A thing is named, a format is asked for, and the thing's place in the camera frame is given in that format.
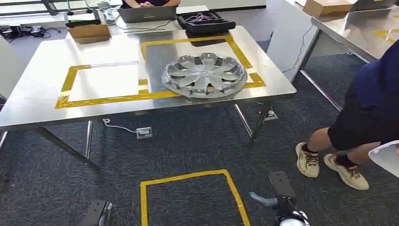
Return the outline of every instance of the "black shorts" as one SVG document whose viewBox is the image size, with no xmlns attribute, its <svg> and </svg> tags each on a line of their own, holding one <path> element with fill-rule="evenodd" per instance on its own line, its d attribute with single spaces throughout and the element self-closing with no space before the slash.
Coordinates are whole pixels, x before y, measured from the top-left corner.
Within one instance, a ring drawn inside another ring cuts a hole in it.
<svg viewBox="0 0 399 226">
<path fill-rule="evenodd" d="M 389 121 L 372 116 L 373 109 L 360 107 L 355 85 L 352 83 L 345 95 L 345 106 L 335 123 L 328 129 L 333 147 L 338 151 L 357 146 L 399 140 L 399 121 Z"/>
</svg>

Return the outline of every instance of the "open black case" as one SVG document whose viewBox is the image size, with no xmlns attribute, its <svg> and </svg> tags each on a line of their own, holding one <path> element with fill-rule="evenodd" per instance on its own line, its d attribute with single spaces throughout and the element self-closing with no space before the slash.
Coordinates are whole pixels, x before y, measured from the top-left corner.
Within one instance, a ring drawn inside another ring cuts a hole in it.
<svg viewBox="0 0 399 226">
<path fill-rule="evenodd" d="M 204 16 L 212 18 L 211 20 L 188 22 L 187 19 L 196 16 L 201 13 Z M 214 11 L 202 11 L 195 13 L 183 13 L 177 16 L 177 21 L 180 26 L 194 34 L 214 33 L 214 32 L 226 32 L 236 27 L 236 23 L 221 18 Z"/>
</svg>

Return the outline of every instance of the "stainless steel table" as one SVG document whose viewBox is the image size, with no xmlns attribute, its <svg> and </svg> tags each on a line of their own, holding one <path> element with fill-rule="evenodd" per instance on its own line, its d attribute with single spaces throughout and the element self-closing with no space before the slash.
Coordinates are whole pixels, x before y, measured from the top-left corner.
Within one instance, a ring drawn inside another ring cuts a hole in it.
<svg viewBox="0 0 399 226">
<path fill-rule="evenodd" d="M 334 106 L 341 107 L 305 72 L 304 68 L 322 32 L 328 34 L 366 62 L 375 61 L 399 38 L 399 7 L 391 9 L 352 12 L 346 15 L 312 18 L 318 27 L 299 72 Z"/>
<path fill-rule="evenodd" d="M 163 85 L 160 76 L 167 64 L 179 56 L 203 52 L 238 59 L 249 75 L 245 88 L 227 97 L 194 99 L 179 96 Z M 179 30 L 115 35 L 110 41 L 86 45 L 68 39 L 52 40 L 41 43 L 7 100 L 0 112 L 0 129 L 35 129 L 99 170 L 89 159 L 93 119 L 234 105 L 253 142 L 271 100 L 295 93 L 296 89 L 240 26 L 215 36 L 188 37 Z M 253 102 L 264 103 L 254 131 L 237 105 Z M 89 121 L 85 155 L 44 128 L 76 121 Z"/>
</svg>

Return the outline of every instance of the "black sock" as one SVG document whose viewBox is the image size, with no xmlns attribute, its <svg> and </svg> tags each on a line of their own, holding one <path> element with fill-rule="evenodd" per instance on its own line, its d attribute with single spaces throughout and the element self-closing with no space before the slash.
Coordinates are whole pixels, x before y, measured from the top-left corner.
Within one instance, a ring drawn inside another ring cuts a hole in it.
<svg viewBox="0 0 399 226">
<path fill-rule="evenodd" d="M 337 158 L 335 160 L 335 162 L 338 165 L 344 166 L 346 168 L 351 168 L 351 167 L 355 167 L 358 166 L 358 164 L 352 162 L 349 158 L 348 158 L 348 154 L 338 154 Z"/>
<path fill-rule="evenodd" d="M 308 143 L 306 143 L 305 145 L 302 146 L 302 151 L 311 153 L 311 154 L 318 154 L 318 152 L 313 152 L 313 151 L 309 150 Z"/>
</svg>

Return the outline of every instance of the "yellow tape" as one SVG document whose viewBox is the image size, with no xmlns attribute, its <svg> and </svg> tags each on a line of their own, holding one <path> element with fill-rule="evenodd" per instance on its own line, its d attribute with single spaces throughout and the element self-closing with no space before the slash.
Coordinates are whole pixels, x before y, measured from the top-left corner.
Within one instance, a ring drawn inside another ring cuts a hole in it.
<svg viewBox="0 0 399 226">
<path fill-rule="evenodd" d="M 150 45 L 164 45 L 164 44 L 181 43 L 181 42 L 208 41 L 208 40 L 218 40 L 218 39 L 225 39 L 225 38 L 226 38 L 226 35 L 191 38 L 191 39 L 145 41 L 145 42 L 140 42 L 140 49 L 141 49 L 141 53 L 143 55 L 144 60 L 147 60 L 147 46 L 150 46 Z"/>
<path fill-rule="evenodd" d="M 159 98 L 168 98 L 168 97 L 179 97 L 179 96 L 181 95 L 172 91 L 149 93 L 148 90 L 140 90 L 139 94 L 136 95 L 105 97 L 105 98 L 77 100 L 77 101 L 68 101 L 69 96 L 61 96 L 57 100 L 56 109 L 126 102 L 133 100 L 148 100 L 148 99 L 159 99 Z"/>
<path fill-rule="evenodd" d="M 396 42 L 393 38 L 390 38 L 387 36 L 389 33 L 397 33 L 399 32 L 399 29 L 392 29 L 392 30 L 383 30 L 383 31 L 372 31 L 375 35 L 377 35 L 380 38 L 385 39 L 387 42 L 394 43 Z"/>
<path fill-rule="evenodd" d="M 189 179 L 189 178 L 208 176 L 208 175 L 216 175 L 216 174 L 223 174 L 226 176 L 227 184 L 229 185 L 229 188 L 230 188 L 231 192 L 233 193 L 234 199 L 237 203 L 237 207 L 239 209 L 239 214 L 241 215 L 242 222 L 244 223 L 244 226 L 250 226 L 247 212 L 245 211 L 244 204 L 241 200 L 241 197 L 239 196 L 237 188 L 233 183 L 233 179 L 231 178 L 229 172 L 224 169 L 197 172 L 197 173 L 180 175 L 180 176 L 176 176 L 176 177 L 141 182 L 140 183 L 141 225 L 148 226 L 147 192 L 146 192 L 147 185 L 156 185 L 156 184 L 161 184 L 161 183 L 166 183 L 166 182 L 171 182 L 171 181 L 184 180 L 184 179 Z"/>
<path fill-rule="evenodd" d="M 147 218 L 147 190 L 145 184 L 140 183 L 140 202 L 141 202 L 141 225 L 148 225 Z"/>
<path fill-rule="evenodd" d="M 195 41 L 207 41 L 207 40 L 226 40 L 234 54 L 237 56 L 238 60 L 245 67 L 248 72 L 248 75 L 252 78 L 253 82 L 247 83 L 244 88 L 256 88 L 266 86 L 261 77 L 255 70 L 252 68 L 252 65 L 245 57 L 244 53 L 238 47 L 238 45 L 234 42 L 234 39 L 231 35 L 221 35 L 221 36 L 212 36 L 212 37 L 201 37 L 201 38 L 190 38 L 190 39 L 179 39 L 179 40 L 158 40 L 158 41 L 147 41 L 140 43 L 140 49 L 144 59 L 146 59 L 146 48 L 149 45 L 163 45 L 163 44 L 171 44 L 171 43 L 181 43 L 181 42 L 195 42 Z M 128 95 L 128 96 L 120 96 L 120 97 L 106 97 L 106 98 L 98 98 L 98 99 L 90 99 L 90 100 L 78 100 L 78 101 L 69 101 L 69 93 L 72 90 L 73 82 L 75 81 L 76 74 L 78 70 L 91 68 L 91 65 L 78 65 L 72 66 L 69 68 L 68 74 L 66 76 L 65 82 L 61 89 L 61 95 L 57 100 L 56 109 L 67 108 L 67 107 L 78 107 L 78 106 L 88 106 L 88 105 L 100 105 L 107 103 L 117 103 L 117 102 L 125 102 L 125 101 L 135 101 L 135 100 L 146 100 L 146 99 L 157 99 L 157 98 L 168 98 L 168 97 L 178 97 L 179 94 L 172 91 L 163 91 L 157 93 L 149 93 L 148 91 L 148 81 L 147 79 L 140 79 L 138 81 L 139 91 L 136 95 Z"/>
</svg>

